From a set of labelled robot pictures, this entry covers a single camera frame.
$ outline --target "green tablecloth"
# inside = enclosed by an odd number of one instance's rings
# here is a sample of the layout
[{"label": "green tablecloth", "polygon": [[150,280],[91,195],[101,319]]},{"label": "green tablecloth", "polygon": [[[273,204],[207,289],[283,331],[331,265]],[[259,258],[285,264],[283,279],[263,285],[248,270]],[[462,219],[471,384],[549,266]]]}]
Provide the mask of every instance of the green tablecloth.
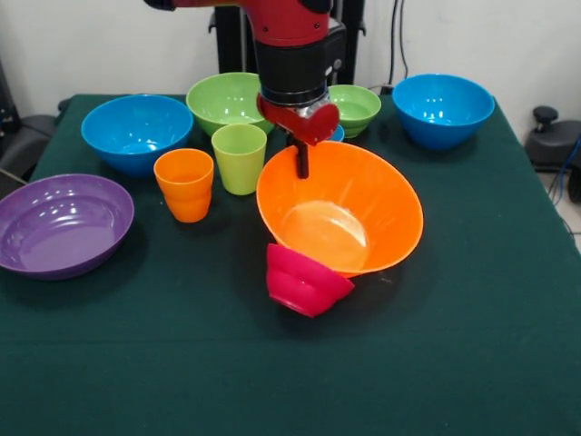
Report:
[{"label": "green tablecloth", "polygon": [[[255,199],[217,176],[173,220],[154,180],[84,144],[76,96],[35,178],[97,173],[133,195],[109,262],[67,282],[0,272],[3,435],[565,435],[581,431],[581,262],[504,115],[448,154],[389,100],[359,144],[423,202],[418,249],[310,320],[271,302]],[[274,134],[269,153],[282,146]],[[196,130],[192,146],[208,150]]]}]

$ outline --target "blue bowl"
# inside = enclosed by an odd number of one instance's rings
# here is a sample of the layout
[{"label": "blue bowl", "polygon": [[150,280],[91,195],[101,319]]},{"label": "blue bowl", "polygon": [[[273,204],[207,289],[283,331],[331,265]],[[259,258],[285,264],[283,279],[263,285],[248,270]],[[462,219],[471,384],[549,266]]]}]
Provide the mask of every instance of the blue bowl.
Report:
[{"label": "blue bowl", "polygon": [[337,126],[337,130],[335,131],[335,133],[333,134],[333,136],[329,139],[330,141],[337,141],[337,142],[341,142],[345,139],[345,129],[343,129],[342,125],[338,125]]},{"label": "blue bowl", "polygon": [[187,106],[161,95],[129,95],[92,110],[83,139],[110,166],[132,177],[153,175],[155,161],[182,148],[193,128]]},{"label": "blue bowl", "polygon": [[492,95],[462,77],[423,74],[393,90],[399,120],[411,139],[430,150],[464,143],[494,112]]}]

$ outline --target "cup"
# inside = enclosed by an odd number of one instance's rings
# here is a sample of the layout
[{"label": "cup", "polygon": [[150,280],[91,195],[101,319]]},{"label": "cup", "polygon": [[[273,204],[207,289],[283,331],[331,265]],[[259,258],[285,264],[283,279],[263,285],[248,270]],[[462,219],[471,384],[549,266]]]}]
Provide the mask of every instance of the cup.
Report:
[{"label": "cup", "polygon": [[230,124],[212,136],[224,188],[234,195],[256,192],[264,166],[266,133],[252,124]]},{"label": "cup", "polygon": [[210,209],[214,161],[192,148],[164,154],[153,166],[165,203],[180,223],[197,223]]}]

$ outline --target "black knob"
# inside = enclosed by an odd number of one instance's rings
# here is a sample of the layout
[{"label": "black knob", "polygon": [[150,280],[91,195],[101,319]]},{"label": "black knob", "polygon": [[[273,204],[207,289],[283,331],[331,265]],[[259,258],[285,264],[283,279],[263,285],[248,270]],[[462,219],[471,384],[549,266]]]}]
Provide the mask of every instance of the black knob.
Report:
[{"label": "black knob", "polygon": [[538,123],[538,132],[545,131],[551,123],[556,121],[559,117],[559,112],[555,108],[550,106],[539,106],[533,110],[533,115]]}]

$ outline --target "pink bowl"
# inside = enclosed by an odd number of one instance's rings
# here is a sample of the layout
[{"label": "pink bowl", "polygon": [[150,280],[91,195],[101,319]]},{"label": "pink bowl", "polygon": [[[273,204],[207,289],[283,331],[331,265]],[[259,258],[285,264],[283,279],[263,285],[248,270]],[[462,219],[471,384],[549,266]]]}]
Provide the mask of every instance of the pink bowl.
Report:
[{"label": "pink bowl", "polygon": [[355,287],[325,265],[281,245],[269,244],[266,258],[269,296],[311,318],[326,312]]}]

